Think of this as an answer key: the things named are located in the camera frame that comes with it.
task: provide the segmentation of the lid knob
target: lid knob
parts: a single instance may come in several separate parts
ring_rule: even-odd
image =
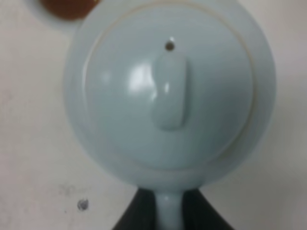
[[[153,122],[162,130],[179,129],[185,116],[186,58],[177,51],[166,51],[156,61],[153,73],[156,87]]]

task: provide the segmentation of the black object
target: black object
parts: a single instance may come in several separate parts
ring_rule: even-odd
[[[234,230],[199,190],[184,194],[182,210],[186,230]],[[153,192],[139,189],[113,230],[156,230],[155,212]]]

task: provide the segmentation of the light blue teapot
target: light blue teapot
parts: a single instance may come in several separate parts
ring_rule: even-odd
[[[275,70],[235,0],[104,0],[75,33],[64,73],[72,127],[117,177],[154,191],[156,228],[183,230],[181,200],[229,173],[270,121]]]

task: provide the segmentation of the white surface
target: white surface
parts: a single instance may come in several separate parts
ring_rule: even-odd
[[[69,38],[21,2],[0,0],[0,230],[110,230],[135,188],[83,153],[62,103]],[[204,193],[238,230],[305,230],[307,1],[241,2],[272,46],[277,105],[260,152]]]

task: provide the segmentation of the brown object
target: brown object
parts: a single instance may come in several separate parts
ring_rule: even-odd
[[[65,19],[84,18],[101,0],[40,0],[53,15]]]

